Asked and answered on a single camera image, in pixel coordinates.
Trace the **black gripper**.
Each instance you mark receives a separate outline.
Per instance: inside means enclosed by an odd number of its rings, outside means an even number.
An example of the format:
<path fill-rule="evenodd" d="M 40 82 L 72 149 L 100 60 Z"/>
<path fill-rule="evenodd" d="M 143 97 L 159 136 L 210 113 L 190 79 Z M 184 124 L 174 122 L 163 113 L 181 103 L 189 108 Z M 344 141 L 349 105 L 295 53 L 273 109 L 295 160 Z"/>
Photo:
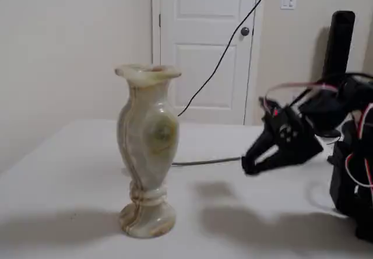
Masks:
<path fill-rule="evenodd" d="M 246 175 L 283 167 L 301 165 L 323 151 L 311 125 L 295 111 L 285 106 L 275 115 L 268 112 L 263 118 L 264 128 L 257 140 L 241 157 L 241 166 Z M 271 147 L 278 150 L 261 162 L 256 162 Z"/>

